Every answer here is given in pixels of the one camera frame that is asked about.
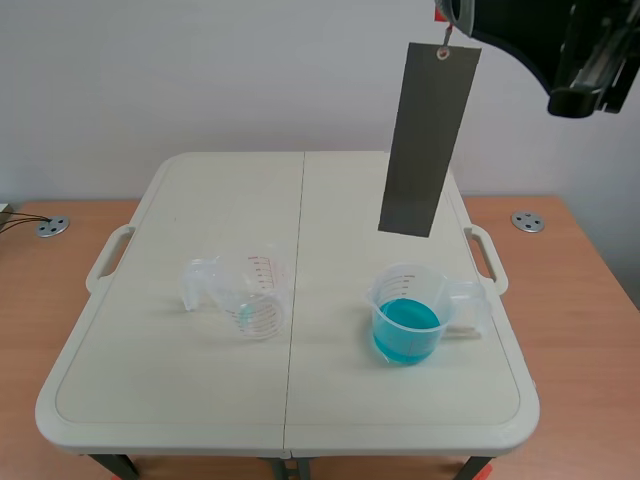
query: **cup handle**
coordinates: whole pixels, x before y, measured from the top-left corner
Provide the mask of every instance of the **cup handle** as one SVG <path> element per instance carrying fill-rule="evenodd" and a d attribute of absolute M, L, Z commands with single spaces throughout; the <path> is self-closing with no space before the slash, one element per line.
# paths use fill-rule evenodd
<path fill-rule="evenodd" d="M 449 295 L 453 303 L 452 318 L 447 325 L 448 337 L 479 338 L 491 320 L 491 305 L 484 288 L 476 282 L 451 282 Z"/>
<path fill-rule="evenodd" d="M 192 260 L 185 268 L 180 280 L 180 293 L 187 311 L 198 309 L 203 293 L 213 296 L 211 269 L 214 265 L 215 260 Z"/>

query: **empty measuring cup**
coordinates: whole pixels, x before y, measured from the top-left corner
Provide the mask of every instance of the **empty measuring cup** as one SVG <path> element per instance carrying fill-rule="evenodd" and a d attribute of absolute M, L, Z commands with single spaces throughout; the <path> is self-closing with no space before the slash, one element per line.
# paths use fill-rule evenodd
<path fill-rule="evenodd" d="M 196 310 L 206 292 L 244 335 L 256 339 L 278 333 L 290 310 L 287 268 L 270 248 L 192 260 L 181 287 L 187 310 Z"/>
<path fill-rule="evenodd" d="M 445 333 L 479 336 L 491 316 L 482 285 L 453 282 L 421 265 L 389 267 L 367 297 L 376 346 L 387 359 L 404 364 L 427 358 Z"/>

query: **blue liquid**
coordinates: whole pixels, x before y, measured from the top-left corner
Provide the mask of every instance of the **blue liquid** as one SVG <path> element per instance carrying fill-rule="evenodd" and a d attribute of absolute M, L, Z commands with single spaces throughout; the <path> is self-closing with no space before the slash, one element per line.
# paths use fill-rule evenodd
<path fill-rule="evenodd" d="M 380 311 L 403 327 L 429 329 L 440 326 L 438 317 L 429 307 L 408 298 L 385 303 Z M 404 364 L 418 363 L 427 358 L 436 348 L 441 335 L 440 330 L 407 332 L 381 319 L 376 320 L 373 330 L 376 346 L 384 356 Z"/>

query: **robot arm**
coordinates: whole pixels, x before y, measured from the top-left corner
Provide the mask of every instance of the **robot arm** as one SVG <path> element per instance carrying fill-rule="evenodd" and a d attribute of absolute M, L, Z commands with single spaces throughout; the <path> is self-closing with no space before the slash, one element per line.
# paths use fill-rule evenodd
<path fill-rule="evenodd" d="M 640 0 L 436 0 L 462 33 L 522 62 L 552 115 L 618 113 L 640 67 Z"/>

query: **gray paper strip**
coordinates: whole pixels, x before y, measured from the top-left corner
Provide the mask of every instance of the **gray paper strip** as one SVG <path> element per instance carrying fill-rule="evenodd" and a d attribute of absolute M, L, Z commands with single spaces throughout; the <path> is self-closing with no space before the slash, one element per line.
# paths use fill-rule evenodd
<path fill-rule="evenodd" d="M 428 237 L 473 76 L 475 48 L 410 43 L 378 230 Z"/>

